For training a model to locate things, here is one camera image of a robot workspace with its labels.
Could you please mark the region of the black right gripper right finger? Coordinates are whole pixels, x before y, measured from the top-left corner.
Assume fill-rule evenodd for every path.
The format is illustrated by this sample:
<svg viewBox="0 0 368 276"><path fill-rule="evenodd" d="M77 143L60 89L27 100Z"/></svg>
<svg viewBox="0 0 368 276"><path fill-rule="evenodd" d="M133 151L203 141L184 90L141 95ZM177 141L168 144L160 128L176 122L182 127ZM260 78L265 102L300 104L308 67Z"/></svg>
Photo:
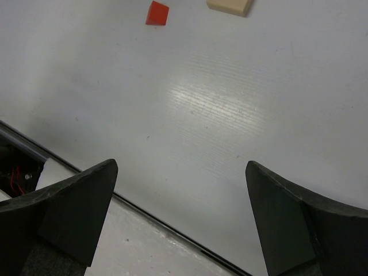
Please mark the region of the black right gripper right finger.
<svg viewBox="0 0 368 276"><path fill-rule="evenodd" d="M268 275L367 275L367 210L249 161L248 193Z"/></svg>

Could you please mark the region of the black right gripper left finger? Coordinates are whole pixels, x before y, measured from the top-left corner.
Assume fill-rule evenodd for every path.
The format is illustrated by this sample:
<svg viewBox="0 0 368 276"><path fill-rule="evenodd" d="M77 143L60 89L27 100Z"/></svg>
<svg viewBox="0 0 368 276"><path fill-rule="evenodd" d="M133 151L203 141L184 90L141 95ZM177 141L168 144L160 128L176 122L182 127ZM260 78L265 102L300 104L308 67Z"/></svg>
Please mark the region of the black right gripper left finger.
<svg viewBox="0 0 368 276"><path fill-rule="evenodd" d="M114 159L1 202L1 275L84 275L117 180Z"/></svg>

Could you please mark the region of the natural wood block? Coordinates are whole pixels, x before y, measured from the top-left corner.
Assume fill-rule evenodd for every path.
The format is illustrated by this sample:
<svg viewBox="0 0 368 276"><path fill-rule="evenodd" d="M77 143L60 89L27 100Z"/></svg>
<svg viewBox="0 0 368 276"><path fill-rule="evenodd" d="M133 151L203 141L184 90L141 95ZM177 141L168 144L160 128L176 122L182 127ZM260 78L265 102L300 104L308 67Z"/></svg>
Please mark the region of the natural wood block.
<svg viewBox="0 0 368 276"><path fill-rule="evenodd" d="M239 17L246 17L253 0L207 0L208 8Z"/></svg>

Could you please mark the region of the red house-shaped block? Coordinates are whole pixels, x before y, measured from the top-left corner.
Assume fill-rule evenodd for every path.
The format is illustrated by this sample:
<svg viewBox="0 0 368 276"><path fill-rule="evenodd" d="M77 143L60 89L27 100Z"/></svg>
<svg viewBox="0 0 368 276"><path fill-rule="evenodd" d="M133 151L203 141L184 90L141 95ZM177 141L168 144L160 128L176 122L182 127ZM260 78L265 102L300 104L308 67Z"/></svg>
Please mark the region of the red house-shaped block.
<svg viewBox="0 0 368 276"><path fill-rule="evenodd" d="M165 26L168 18L169 7L152 1L145 21L146 25Z"/></svg>

